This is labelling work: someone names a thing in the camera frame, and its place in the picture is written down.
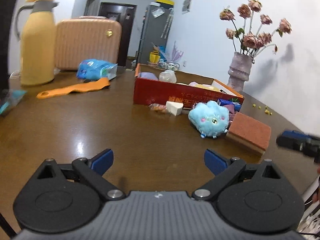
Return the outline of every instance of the flower stem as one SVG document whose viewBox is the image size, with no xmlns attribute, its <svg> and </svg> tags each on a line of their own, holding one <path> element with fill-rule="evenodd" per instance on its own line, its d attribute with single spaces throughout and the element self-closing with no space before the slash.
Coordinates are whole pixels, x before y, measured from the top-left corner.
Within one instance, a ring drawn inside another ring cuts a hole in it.
<svg viewBox="0 0 320 240">
<path fill-rule="evenodd" d="M 254 49 L 251 50 L 251 52 L 249 53 L 249 56 L 252 57 L 252 53 L 254 52 Z"/>
<path fill-rule="evenodd" d="M 252 11 L 252 14 L 251 14 L 251 18 L 250 18 L 250 28 L 249 28 L 249 34 L 251 32 L 251 27 L 252 27 L 252 19 L 253 19 L 253 14 L 254 14 L 254 11 Z"/>
<path fill-rule="evenodd" d="M 243 36 L 242 36 L 242 38 L 244 37 L 244 34 L 245 34 L 245 18 L 244 18 L 244 24 L 243 24 Z"/>
<path fill-rule="evenodd" d="M 235 40 L 232 37 L 233 46 L 235 47 L 235 52 L 237 52 L 236 46 L 235 46 Z"/>
<path fill-rule="evenodd" d="M 269 44 L 269 45 L 263 47 L 262 50 L 256 51 L 256 53 L 253 54 L 252 57 L 257 57 L 264 49 L 266 49 L 267 47 L 270 47 L 270 46 L 275 46 L 275 44 L 273 43 L 273 44 Z"/>
<path fill-rule="evenodd" d="M 278 30 L 279 28 L 276 28 L 273 33 L 271 33 L 271 37 L 276 33 L 276 31 Z"/>
<path fill-rule="evenodd" d="M 239 37 L 238 29 L 237 29 L 237 27 L 236 27 L 236 25 L 235 25 L 235 22 L 234 22 L 233 20 L 231 20 L 231 21 L 232 21 L 234 27 L 236 28 L 236 33 L 237 33 L 238 39 L 239 39 L 239 41 L 240 41 L 240 53 L 241 53 L 242 42 L 241 42 L 240 37 Z"/>
<path fill-rule="evenodd" d="M 260 24 L 260 27 L 259 27 L 259 29 L 258 29 L 258 31 L 257 31 L 257 34 L 256 34 L 256 36 L 258 36 L 258 34 L 259 34 L 259 31 L 261 30 L 261 27 L 262 27 L 262 23 Z"/>
</svg>

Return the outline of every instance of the white sponge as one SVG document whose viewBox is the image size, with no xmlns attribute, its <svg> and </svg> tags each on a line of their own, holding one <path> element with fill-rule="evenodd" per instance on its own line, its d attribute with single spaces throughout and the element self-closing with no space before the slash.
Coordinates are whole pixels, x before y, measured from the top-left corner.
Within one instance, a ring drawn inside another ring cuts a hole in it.
<svg viewBox="0 0 320 240">
<path fill-rule="evenodd" d="M 167 101 L 165 106 L 167 107 L 169 113 L 173 115 L 179 115 L 182 112 L 183 103 Z"/>
</svg>

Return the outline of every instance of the pink suitcase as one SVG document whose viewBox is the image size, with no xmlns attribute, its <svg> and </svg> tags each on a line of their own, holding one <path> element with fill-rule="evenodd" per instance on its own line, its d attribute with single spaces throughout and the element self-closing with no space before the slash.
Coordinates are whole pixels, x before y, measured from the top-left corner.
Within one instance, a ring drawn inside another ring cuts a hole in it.
<svg viewBox="0 0 320 240">
<path fill-rule="evenodd" d="M 85 59 L 116 63 L 121 39 L 119 22 L 102 19 L 71 19 L 57 24 L 55 66 L 77 70 Z"/>
</svg>

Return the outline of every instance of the plastic bag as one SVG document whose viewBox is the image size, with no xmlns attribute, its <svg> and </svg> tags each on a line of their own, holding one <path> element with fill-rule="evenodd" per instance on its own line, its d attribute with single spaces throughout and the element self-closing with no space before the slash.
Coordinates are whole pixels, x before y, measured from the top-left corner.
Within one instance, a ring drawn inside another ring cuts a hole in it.
<svg viewBox="0 0 320 240">
<path fill-rule="evenodd" d="M 77 78 L 99 80 L 107 77 L 109 80 L 116 77 L 118 64 L 98 59 L 86 59 L 79 65 Z"/>
<path fill-rule="evenodd" d="M 159 75 L 159 80 L 160 81 L 170 82 L 170 83 L 176 83 L 177 82 L 176 75 L 174 74 L 174 71 L 171 70 L 171 69 L 168 69 L 166 71 L 161 72 L 160 75 Z"/>
<path fill-rule="evenodd" d="M 3 90 L 0 94 L 0 115 L 7 114 L 23 98 L 24 90 Z"/>
<path fill-rule="evenodd" d="M 163 15 L 164 14 L 164 10 L 163 10 L 163 7 L 157 9 L 157 10 L 154 10 L 152 12 L 152 15 L 154 18 L 158 18 L 159 16 Z"/>
<path fill-rule="evenodd" d="M 54 75 L 57 75 L 57 74 L 59 74 L 59 73 L 60 73 L 60 70 L 57 69 L 57 68 L 54 68 L 53 74 L 54 74 Z M 12 74 L 10 75 L 9 78 L 10 78 L 10 79 L 19 79 L 20 76 L 21 76 L 21 70 L 15 70 L 15 71 L 12 72 Z"/>
</svg>

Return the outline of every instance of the refrigerator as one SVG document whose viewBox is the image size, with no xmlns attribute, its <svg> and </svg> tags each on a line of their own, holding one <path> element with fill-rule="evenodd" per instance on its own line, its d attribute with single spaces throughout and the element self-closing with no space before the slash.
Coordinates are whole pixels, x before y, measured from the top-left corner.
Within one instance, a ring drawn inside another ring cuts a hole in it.
<svg viewBox="0 0 320 240">
<path fill-rule="evenodd" d="M 152 52 L 153 44 L 157 46 L 166 46 L 168 35 L 161 38 L 164 33 L 164 28 L 167 23 L 170 10 L 164 9 L 164 14 L 155 18 L 152 14 L 153 11 L 160 7 L 149 5 L 146 10 L 145 19 L 141 32 L 137 63 L 148 64 L 150 52 Z"/>
</svg>

